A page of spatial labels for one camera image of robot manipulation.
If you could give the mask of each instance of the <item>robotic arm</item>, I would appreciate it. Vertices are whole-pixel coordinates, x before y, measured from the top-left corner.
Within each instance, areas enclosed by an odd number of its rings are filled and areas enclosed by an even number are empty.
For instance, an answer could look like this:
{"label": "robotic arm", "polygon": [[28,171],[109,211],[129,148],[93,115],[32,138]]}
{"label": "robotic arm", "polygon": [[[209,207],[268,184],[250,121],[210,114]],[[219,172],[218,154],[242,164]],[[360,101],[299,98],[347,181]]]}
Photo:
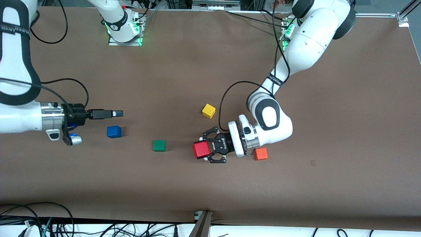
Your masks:
{"label": "robotic arm", "polygon": [[[313,66],[331,40],[347,34],[355,23],[353,5],[347,0],[295,0],[293,14],[296,17],[295,29],[284,52],[290,73],[285,60],[281,58],[261,85],[273,94],[286,82],[289,75]],[[238,117],[238,122],[228,123],[228,133],[222,134],[217,128],[213,128],[213,132],[218,134],[217,137],[223,137],[226,143],[224,145],[217,141],[212,142],[216,148],[214,152],[219,148],[216,153],[222,154],[222,159],[212,159],[214,153],[203,154],[196,158],[205,158],[211,163],[224,163],[229,152],[235,151],[238,157],[242,157],[246,155],[247,149],[276,143],[290,137],[293,132],[292,121],[267,90],[259,88],[247,99],[247,109],[257,121],[256,124],[250,124],[242,114]],[[208,141],[207,132],[204,134],[199,143]]]}
{"label": "robotic arm", "polygon": [[[133,22],[138,13],[124,11],[118,0],[90,2],[98,7],[115,40],[125,42],[136,35]],[[34,101],[41,90],[29,48],[29,26],[36,7],[37,0],[0,1],[0,133],[45,130],[50,140],[59,140],[61,130],[67,145],[78,145],[82,138],[69,131],[84,125],[86,119],[121,117],[123,111]]]}

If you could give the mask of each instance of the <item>brown table surface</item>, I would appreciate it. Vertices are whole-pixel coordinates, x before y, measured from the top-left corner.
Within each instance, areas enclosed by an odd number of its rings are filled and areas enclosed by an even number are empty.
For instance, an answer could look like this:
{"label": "brown table surface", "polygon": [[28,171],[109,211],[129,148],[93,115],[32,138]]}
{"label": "brown table surface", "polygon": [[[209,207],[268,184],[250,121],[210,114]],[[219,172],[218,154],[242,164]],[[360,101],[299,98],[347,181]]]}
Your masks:
{"label": "brown table surface", "polygon": [[[37,35],[61,37],[61,9],[39,10]],[[43,132],[0,135],[1,202],[55,201],[78,218],[191,221],[193,211],[209,209],[225,224],[421,230],[421,67],[396,19],[358,18],[314,67],[291,76],[276,97],[294,133],[265,146],[269,159],[230,154],[210,164],[191,150],[217,125],[218,114],[207,119],[201,109],[218,107],[238,80],[263,81],[273,67],[272,26],[223,11],[159,11],[144,45],[123,47],[107,45],[96,9],[66,13],[61,43],[31,40],[34,68],[42,81],[81,80],[89,108],[124,117],[87,121],[73,147]],[[85,101],[76,83],[50,87]],[[223,126],[242,113],[251,118],[245,99],[254,89],[232,89]],[[37,101],[58,99],[42,92]],[[125,136],[106,137],[112,125]],[[155,139],[168,151],[154,152]]]}

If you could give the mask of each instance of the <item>blue cable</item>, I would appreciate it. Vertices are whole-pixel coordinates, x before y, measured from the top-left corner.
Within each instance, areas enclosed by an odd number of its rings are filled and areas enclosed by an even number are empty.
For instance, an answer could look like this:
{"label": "blue cable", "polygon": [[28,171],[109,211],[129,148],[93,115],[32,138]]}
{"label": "blue cable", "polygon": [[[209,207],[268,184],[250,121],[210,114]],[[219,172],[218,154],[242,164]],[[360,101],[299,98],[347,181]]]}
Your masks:
{"label": "blue cable", "polygon": [[52,217],[50,217],[50,219],[47,222],[47,225],[45,226],[45,230],[43,232],[43,237],[46,237],[46,235],[47,235],[47,229],[48,229],[48,226],[50,225],[51,219],[52,219]]}

